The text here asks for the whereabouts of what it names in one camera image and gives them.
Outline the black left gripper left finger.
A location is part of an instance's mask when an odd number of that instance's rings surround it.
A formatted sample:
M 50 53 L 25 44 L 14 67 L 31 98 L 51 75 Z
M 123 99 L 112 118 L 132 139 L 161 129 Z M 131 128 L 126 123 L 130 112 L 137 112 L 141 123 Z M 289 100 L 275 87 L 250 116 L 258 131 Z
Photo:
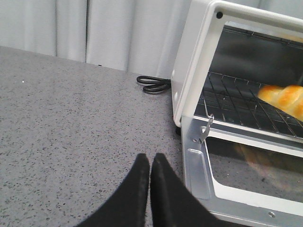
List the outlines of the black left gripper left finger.
M 138 154 L 128 175 L 99 209 L 80 227 L 143 227 L 149 188 L 150 165 Z

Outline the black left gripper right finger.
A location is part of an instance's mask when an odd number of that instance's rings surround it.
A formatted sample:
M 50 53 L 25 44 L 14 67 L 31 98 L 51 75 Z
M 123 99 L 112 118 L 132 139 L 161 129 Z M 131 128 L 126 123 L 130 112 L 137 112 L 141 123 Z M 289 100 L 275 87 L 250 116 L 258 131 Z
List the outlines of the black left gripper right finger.
M 157 153 L 151 169 L 151 209 L 155 227 L 225 227 L 188 191 L 166 157 Z

